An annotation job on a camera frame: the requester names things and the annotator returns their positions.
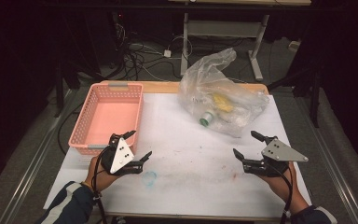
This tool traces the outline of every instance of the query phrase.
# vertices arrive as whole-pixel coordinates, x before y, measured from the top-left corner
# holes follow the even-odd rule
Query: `person's left hand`
[[[89,173],[87,174],[87,178],[84,181],[87,185],[92,186],[92,178],[94,177],[94,171],[95,171],[95,164],[97,163],[98,157],[94,157],[91,159],[91,162],[89,163]],[[104,189],[107,189],[113,182],[115,182],[117,179],[120,178],[120,176],[117,175],[110,175],[107,173],[108,171],[105,171],[104,168],[101,166],[101,163],[98,166],[97,171],[97,190],[98,192],[103,191]]]

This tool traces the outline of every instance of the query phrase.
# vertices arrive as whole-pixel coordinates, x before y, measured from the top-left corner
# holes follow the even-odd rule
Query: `plastic bag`
[[[205,56],[189,67],[179,85],[179,103],[201,125],[241,137],[243,128],[266,108],[264,92],[250,92],[221,72],[235,60],[234,49]]]

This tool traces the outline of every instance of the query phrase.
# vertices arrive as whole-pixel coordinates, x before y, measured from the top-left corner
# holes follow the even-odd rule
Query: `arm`
[[[66,184],[54,198],[46,213],[36,223],[86,223],[89,220],[93,205],[91,179],[94,176],[97,157],[91,159],[89,173],[82,183],[74,181]],[[119,176],[109,175],[98,166],[97,190],[108,188]]]
[[[336,219],[322,207],[309,206],[301,195],[296,178],[296,169],[292,162],[289,162],[289,169],[284,173],[290,181],[293,178],[293,194],[289,211],[292,223],[337,223]],[[289,198],[289,188],[281,177],[260,176],[261,179],[269,184],[272,191],[278,195],[284,202]]]

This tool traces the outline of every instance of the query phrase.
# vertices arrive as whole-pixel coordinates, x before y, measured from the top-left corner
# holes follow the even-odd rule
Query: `white tabletop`
[[[144,171],[126,175],[103,191],[108,214],[271,219],[280,217],[283,201],[255,175],[245,174],[234,154],[260,160],[266,146],[250,131],[278,136],[290,145],[272,96],[266,110],[246,126],[242,138],[217,133],[199,125],[177,102],[174,93],[144,94],[135,159],[153,151]],[[51,204],[68,181],[83,181],[90,157],[69,148],[62,168],[45,203]],[[301,173],[297,181],[310,203]]]

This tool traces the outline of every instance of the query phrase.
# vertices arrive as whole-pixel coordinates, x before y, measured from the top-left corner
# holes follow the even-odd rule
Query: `gray floor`
[[[224,43],[232,43],[232,40],[225,41]],[[162,52],[165,49],[154,43],[143,44],[149,47],[144,48],[146,51]],[[253,44],[252,40],[245,39],[234,48],[238,57],[223,71],[227,77],[235,81],[255,82],[246,52]],[[268,85],[285,76],[295,57],[287,49],[288,44],[286,39],[274,44],[263,43],[257,57],[264,75],[262,83]],[[220,49],[225,48],[227,45],[220,45]],[[195,62],[200,57],[197,54],[202,52],[205,50],[194,48],[190,61]],[[159,57],[149,53],[143,55],[149,61]],[[180,53],[175,52],[174,57],[180,57]],[[173,63],[174,72],[179,76],[179,60],[164,61]],[[108,65],[103,65],[102,68],[103,74],[110,71]],[[171,65],[168,63],[143,70],[139,74],[139,80],[179,81],[172,75]],[[85,99],[89,86],[90,83],[82,79],[82,87],[78,91],[67,92],[65,109],[59,118],[54,118],[56,105],[53,92],[49,98],[50,104],[24,135],[0,176],[1,223],[32,223],[43,214],[43,204],[64,158],[57,141],[58,127],[69,111]],[[313,128],[310,123],[308,98],[294,98],[288,87],[277,88],[271,94],[276,100],[292,147],[310,158],[311,162],[301,163],[300,169],[312,202],[329,210],[340,223],[358,223],[358,157],[331,111],[323,90],[319,129]],[[67,142],[75,122],[76,116],[70,116],[62,126],[60,138],[64,149],[68,148]],[[98,219],[98,214],[93,215],[89,223]]]

